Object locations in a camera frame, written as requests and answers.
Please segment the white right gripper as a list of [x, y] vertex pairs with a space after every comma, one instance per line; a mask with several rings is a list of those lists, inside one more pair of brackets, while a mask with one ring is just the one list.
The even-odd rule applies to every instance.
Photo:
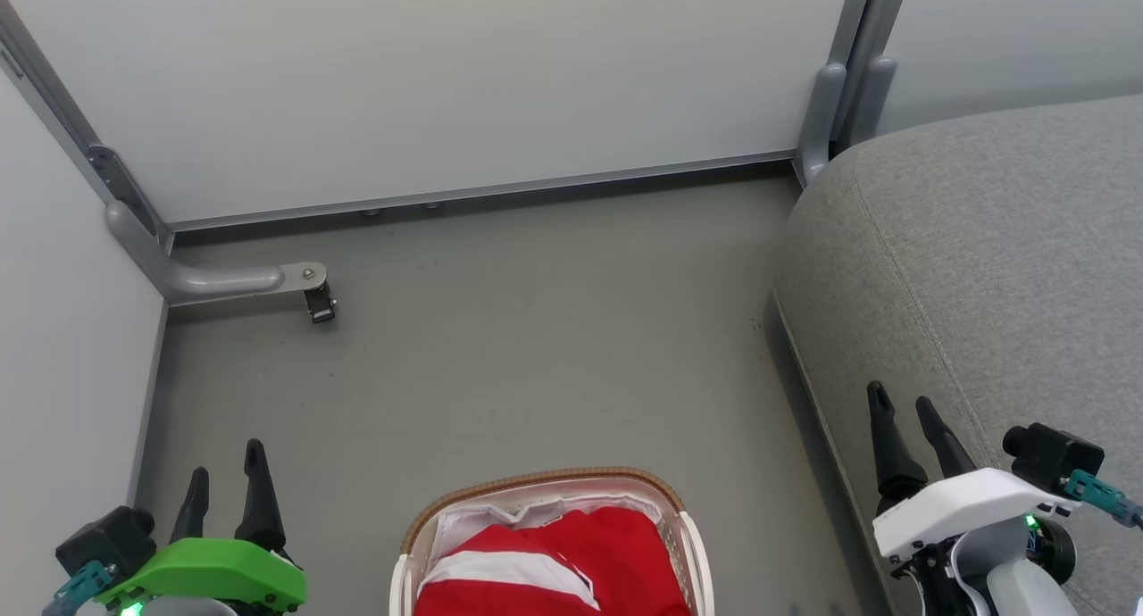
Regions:
[[872, 525], [881, 558], [909, 562], [916, 551], [967, 531], [1024, 517], [1041, 505], [1076, 511], [1080, 502], [1053, 495], [993, 467], [977, 470], [959, 438], [927, 395], [916, 401], [926, 440], [946, 480], [927, 486], [926, 470], [911, 457], [897, 429], [897, 409], [881, 381], [866, 386], [877, 489]]

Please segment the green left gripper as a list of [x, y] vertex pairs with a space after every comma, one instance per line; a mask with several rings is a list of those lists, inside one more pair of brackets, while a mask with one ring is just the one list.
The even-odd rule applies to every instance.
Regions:
[[265, 611], [296, 611], [307, 601], [307, 578], [283, 552], [286, 536], [264, 445], [249, 438], [242, 464], [246, 499], [235, 539], [203, 538], [209, 511], [209, 472], [195, 467], [166, 547], [139, 571], [122, 579], [95, 603], [127, 608], [151, 598], [203, 598], [219, 603], [258, 605]]

